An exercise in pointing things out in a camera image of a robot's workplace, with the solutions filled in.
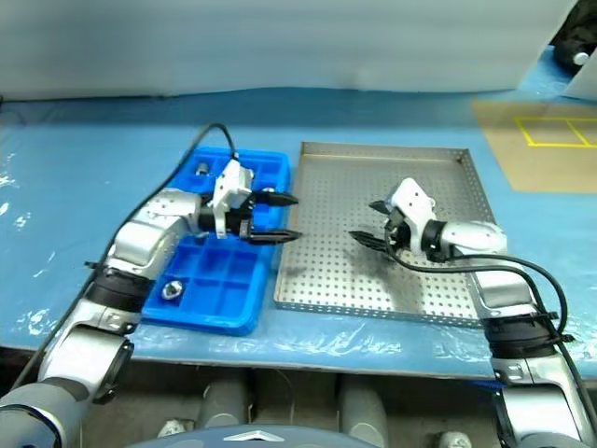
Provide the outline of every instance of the black cable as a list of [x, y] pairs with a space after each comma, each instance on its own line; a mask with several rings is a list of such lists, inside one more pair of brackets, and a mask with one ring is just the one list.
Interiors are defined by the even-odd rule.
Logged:
[[[385, 248], [386, 248], [388, 255], [400, 266], [402, 266], [406, 269], [415, 271], [415, 272], [419, 272], [419, 273], [479, 273], [479, 272], [487, 272], [487, 271], [504, 271], [504, 272], [515, 273], [517, 275], [520, 275], [529, 285], [531, 292], [533, 292], [533, 295], [535, 296], [535, 300], [537, 302], [537, 308], [538, 308], [539, 312], [542, 314], [545, 314], [547, 312], [547, 310], [545, 308], [545, 304], [543, 303], [543, 300], [541, 299], [541, 295], [539, 294], [539, 290], [538, 290], [533, 278], [525, 271], [522, 271], [520, 269], [511, 267], [511, 266], [504, 266], [504, 265], [462, 266], [462, 267], [457, 267], [457, 268], [425, 268], [425, 267], [421, 267], [421, 266], [414, 266], [412, 264], [408, 264], [406, 261], [403, 261], [398, 256], [398, 254], [395, 252], [395, 250], [392, 248], [392, 242], [390, 240], [390, 231], [388, 229], [385, 230], [384, 241], [385, 241]], [[562, 287], [555, 280], [555, 278], [553, 278], [553, 276], [550, 273], [545, 271], [545, 269], [541, 268], [540, 266], [537, 266], [537, 265], [535, 265], [529, 261], [526, 261], [526, 260], [518, 260], [517, 259], [516, 262], [518, 262], [519, 264], [522, 264], [524, 266], [528, 266], [531, 269], [534, 269], [535, 267], [539, 268], [540, 270], [537, 270], [539, 273], [543, 273], [542, 271], [547, 273], [548, 276], [546, 276], [546, 278], [548, 280], [549, 280], [549, 278], [552, 278], [554, 280], [554, 282], [558, 285], [558, 287], [560, 289], [562, 289]], [[567, 304], [566, 304], [565, 310], [566, 310], [566, 314], [567, 314], [568, 313]], [[572, 360], [572, 357], [570, 356], [568, 349], [566, 348], [566, 346], [564, 345], [564, 343], [562, 341], [561, 334], [553, 326], [553, 323], [551, 322], [551, 320], [546, 319], [545, 322], [546, 322], [546, 326], [548, 328], [549, 333], [551, 334], [553, 340], [555, 341], [555, 344], [560, 349], [560, 352], [562, 353], [564, 361], [566, 362], [566, 365], [568, 366], [568, 369], [570, 370], [570, 373], [572, 374], [572, 378], [574, 379], [574, 381], [576, 383], [576, 389], [578, 391], [578, 395], [580, 396], [580, 401], [582, 402], [582, 404], [585, 408], [585, 412], [587, 413], [587, 418], [589, 419], [593, 433], [597, 434], [597, 412], [595, 412], [595, 408], [593, 407], [593, 403], [592, 403], [592, 400], [590, 399], [589, 391], [585, 387], [585, 384], [582, 381], [582, 377], [580, 376], [580, 373], [578, 372], [578, 369], [576, 368], [576, 364]]]
[[560, 302], [560, 309], [561, 309], [561, 316], [560, 316], [560, 324], [558, 325], [558, 333], [563, 334], [566, 323], [568, 322], [568, 301], [566, 300], [566, 295], [563, 292], [562, 285], [555, 279], [555, 277], [547, 271], [545, 268], [539, 266], [538, 264], [534, 264], [531, 261], [527, 261], [526, 259], [519, 259], [518, 257], [511, 257], [509, 255], [496, 255], [496, 254], [479, 254], [479, 255], [458, 255], [455, 257], [450, 257], [448, 261], [459, 260], [459, 259], [499, 259], [502, 261], [509, 261], [512, 263], [518, 263], [522, 266], [526, 266], [529, 269], [537, 271], [541, 275], [543, 275], [553, 286], [558, 295], [558, 301]]
[[182, 159], [176, 165], [176, 167], [170, 173], [170, 175], [168, 175], [168, 177], [166, 177], [166, 179], [163, 182], [161, 182], [153, 191], [151, 191], [151, 193], [149, 193], [141, 202], [139, 202], [139, 204], [136, 207], [134, 207], [134, 209], [132, 209], [132, 211], [127, 215], [127, 217], [125, 217], [122, 220], [122, 222], [118, 226], [117, 230], [114, 232], [114, 234], [110, 238], [110, 242], [105, 247], [104, 253], [98, 260], [97, 264], [95, 265], [95, 268], [91, 272], [90, 276], [87, 277], [87, 280], [85, 281], [85, 283], [83, 284], [81, 289], [78, 291], [78, 294], [76, 294], [75, 299], [68, 306], [68, 308], [66, 309], [66, 311], [64, 312], [64, 314], [62, 315], [62, 317], [60, 318], [58, 323], [48, 333], [48, 336], [46, 336], [46, 339], [44, 339], [44, 341], [41, 343], [41, 345], [39, 345], [37, 350], [35, 350], [34, 354], [31, 356], [31, 358], [29, 359], [27, 364], [25, 364], [25, 367], [22, 369], [21, 373], [19, 374], [19, 376], [13, 383], [10, 390], [16, 389], [17, 387], [22, 385], [22, 383], [24, 382], [26, 376], [31, 371], [34, 364], [43, 356], [44, 352], [48, 348], [48, 345], [52, 342], [54, 337], [56, 337], [56, 334], [58, 333], [60, 328], [66, 322], [66, 319], [68, 319], [70, 314], [73, 313], [73, 311], [76, 308], [76, 305], [78, 304], [78, 301], [81, 300], [81, 298], [85, 295], [85, 293], [87, 292], [87, 289], [90, 287], [91, 283], [95, 280], [97, 275], [101, 272], [102, 268], [104, 267], [105, 259], [107, 258], [107, 255], [108, 255], [108, 251], [110, 250], [110, 247], [112, 247], [112, 245], [114, 244], [114, 240], [116, 239], [118, 231], [122, 228], [122, 226], [124, 226], [128, 221], [130, 221], [132, 219], [132, 217], [134, 217], [139, 210], [141, 210], [141, 208], [145, 205], [146, 202], [148, 202], [151, 198], [153, 198], [156, 194], [158, 194], [158, 192], [160, 192], [170, 182], [172, 182], [172, 180], [180, 172], [181, 168], [185, 165], [185, 163], [188, 162], [188, 160], [190, 159], [191, 155], [193, 154], [193, 151], [198, 146], [198, 144], [213, 129], [219, 129], [220, 131], [222, 131], [222, 133], [224, 133], [224, 135], [226, 136], [226, 139], [228, 140], [229, 146], [230, 146], [230, 158], [234, 159], [234, 160], [238, 160], [238, 153], [236, 152], [236, 146], [234, 146], [234, 142], [232, 142], [232, 138], [230, 137], [228, 128], [226, 126], [224, 126], [223, 124], [220, 124], [220, 123], [209, 124], [205, 128], [203, 128], [203, 130], [201, 132], [199, 132], [197, 134], [197, 136], [191, 142], [190, 147], [188, 147], [188, 149], [185, 152], [185, 154], [183, 155]]
[[424, 268], [421, 266], [414, 266], [412, 264], [408, 264], [406, 261], [403, 261], [392, 249], [392, 242], [390, 241], [390, 231], [388, 231], [387, 229], [385, 230], [384, 241], [388, 255], [396, 263], [398, 263], [403, 268], [410, 269], [411, 271], [415, 271], [418, 273], [486, 273], [490, 271], [503, 271], [506, 273], [515, 273], [516, 275], [522, 277], [524, 281], [529, 285], [531, 292], [535, 296], [539, 312], [543, 314], [547, 313], [545, 305], [541, 300], [541, 296], [539, 295], [539, 288], [537, 287], [535, 280], [533, 280], [533, 277], [531, 277], [531, 275], [529, 275], [521, 269], [501, 264], [487, 266], [459, 266], [455, 268]]

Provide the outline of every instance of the white wall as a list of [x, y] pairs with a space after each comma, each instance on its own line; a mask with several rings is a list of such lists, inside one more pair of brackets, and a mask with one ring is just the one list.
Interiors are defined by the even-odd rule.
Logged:
[[597, 101], [597, 51], [593, 52], [563, 94], [573, 98]]
[[574, 2], [0, 0], [0, 93], [510, 89]]

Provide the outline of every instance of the small metal object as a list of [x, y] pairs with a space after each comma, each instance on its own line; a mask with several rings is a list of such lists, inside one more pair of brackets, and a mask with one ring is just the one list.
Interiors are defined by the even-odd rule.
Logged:
[[158, 439], [161, 437], [173, 436], [174, 434], [180, 434], [182, 432], [187, 432], [185, 422], [178, 418], [173, 418], [166, 421], [165, 425], [160, 429]]
[[472, 448], [473, 444], [464, 432], [444, 432], [439, 438], [438, 448]]
[[197, 167], [197, 171], [195, 172], [196, 175], [208, 175], [209, 174], [209, 165], [202, 161], [199, 166]]
[[584, 51], [580, 51], [572, 57], [572, 62], [575, 65], [582, 66], [589, 60], [589, 54]]
[[168, 282], [166, 285], [164, 285], [164, 288], [161, 291], [161, 297], [165, 301], [173, 301], [174, 299], [180, 297], [184, 289], [185, 287], [183, 286], [182, 282], [179, 280], [173, 280], [172, 282]]

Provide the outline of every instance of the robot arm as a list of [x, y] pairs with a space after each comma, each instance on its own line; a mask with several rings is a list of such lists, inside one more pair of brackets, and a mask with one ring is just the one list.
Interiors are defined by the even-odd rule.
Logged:
[[[385, 201], [370, 206], [388, 216], [385, 238], [351, 232], [359, 243], [387, 252], [396, 262], [415, 271], [473, 273], [479, 292], [475, 306], [492, 351], [493, 371], [505, 386], [495, 397], [502, 443], [546, 443], [546, 438], [556, 434], [548, 442], [552, 444], [529, 446], [573, 446], [558, 444], [562, 440], [595, 446], [590, 410], [562, 355], [565, 347], [560, 335], [554, 336], [550, 319], [556, 315], [545, 312], [542, 303], [537, 304], [538, 298], [527, 281], [516, 273], [521, 271], [519, 264], [473, 257], [506, 254], [504, 232], [487, 222], [438, 220], [433, 211], [435, 201], [411, 178], [405, 179]], [[422, 268], [402, 261], [398, 255], [401, 250], [437, 263], [453, 259], [475, 262], [468, 269]]]
[[180, 240], [216, 231], [250, 244], [281, 244], [300, 237], [288, 230], [255, 232], [256, 203], [297, 203], [286, 193], [251, 190], [253, 174], [233, 158], [216, 180], [215, 194], [165, 188], [118, 230], [102, 266], [77, 301], [43, 359], [36, 383], [0, 398], [2, 446], [70, 446], [91, 403], [106, 403], [132, 356], [128, 335], [156, 279]]

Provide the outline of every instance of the metal tray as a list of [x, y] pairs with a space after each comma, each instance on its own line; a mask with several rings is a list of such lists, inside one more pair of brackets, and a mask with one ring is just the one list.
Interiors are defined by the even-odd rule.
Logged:
[[[413, 177], [436, 200], [438, 218], [494, 222], [468, 150], [304, 143], [290, 227], [275, 291], [278, 306], [474, 326], [479, 322], [463, 274], [408, 271], [359, 245], [348, 231], [382, 236], [384, 216], [368, 207]], [[408, 262], [434, 263], [405, 254]]]

